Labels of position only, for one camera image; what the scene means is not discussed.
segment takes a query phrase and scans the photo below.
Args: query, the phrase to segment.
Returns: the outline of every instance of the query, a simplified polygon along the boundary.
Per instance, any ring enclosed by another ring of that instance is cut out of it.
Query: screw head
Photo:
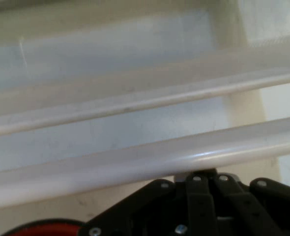
[[[89,236],[100,236],[101,235],[101,229],[100,228],[92,228],[89,231]]]
[[[178,235],[183,235],[188,231],[188,227],[186,227],[185,225],[178,225],[174,232]]]
[[[162,184],[161,184],[161,187],[162,187],[162,188],[169,188],[169,184],[168,184],[168,183],[162,183]]]
[[[229,178],[227,176],[219,176],[219,180],[221,180],[221,181],[228,181]]]
[[[201,181],[202,179],[201,179],[201,177],[199,177],[199,176],[194,176],[194,177],[193,177],[193,180],[194,180],[194,181]]]
[[[260,187],[266,187],[266,186],[267,186],[267,183],[266,183],[265,181],[263,181],[263,180],[259,180],[259,181],[257,182],[257,184],[258,184],[258,186],[260,186]]]

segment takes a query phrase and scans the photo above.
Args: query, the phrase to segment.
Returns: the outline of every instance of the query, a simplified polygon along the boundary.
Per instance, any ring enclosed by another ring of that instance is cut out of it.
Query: red wheel
[[[83,222],[65,219],[41,220],[19,226],[2,236],[77,236]]]

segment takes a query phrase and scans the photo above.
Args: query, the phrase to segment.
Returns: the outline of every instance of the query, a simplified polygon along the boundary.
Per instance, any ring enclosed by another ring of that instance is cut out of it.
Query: black rim
[[[78,225],[82,226],[84,222],[79,221],[79,220],[70,220],[70,219],[47,219],[47,220],[37,220],[37,221],[32,221],[24,225],[20,225],[10,231],[7,231],[6,233],[0,235],[0,236],[10,236],[11,234],[14,234],[20,230],[31,228],[33,226],[39,226],[39,225],[47,225],[47,224],[66,224],[66,225]]]

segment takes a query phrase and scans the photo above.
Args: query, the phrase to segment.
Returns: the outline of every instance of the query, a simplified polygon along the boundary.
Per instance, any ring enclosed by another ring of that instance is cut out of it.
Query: bolt
[[[183,235],[187,232],[187,230],[188,230],[188,227],[186,227],[185,225],[178,225],[175,228],[174,232],[178,235]]]
[[[263,181],[263,180],[259,180],[259,181],[257,182],[257,184],[258,184],[258,186],[260,186],[260,187],[266,187],[266,186],[267,186],[267,183],[266,183],[265,181]]]
[[[194,181],[201,181],[202,179],[201,179],[201,177],[199,177],[199,176],[194,176],[194,177],[193,177],[193,180],[194,180]]]
[[[92,228],[89,231],[89,236],[100,236],[101,235],[101,229],[100,228]]]
[[[219,176],[219,180],[221,181],[228,181],[228,177],[227,176]]]
[[[161,187],[162,187],[162,188],[168,188],[168,187],[169,187],[169,184],[168,184],[168,183],[162,183],[162,184],[161,184]]]

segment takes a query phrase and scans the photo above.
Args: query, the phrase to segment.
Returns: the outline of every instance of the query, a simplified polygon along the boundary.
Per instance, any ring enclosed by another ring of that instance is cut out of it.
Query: red circular object
[[[40,222],[21,226],[4,236],[77,236],[80,227],[69,222]]]

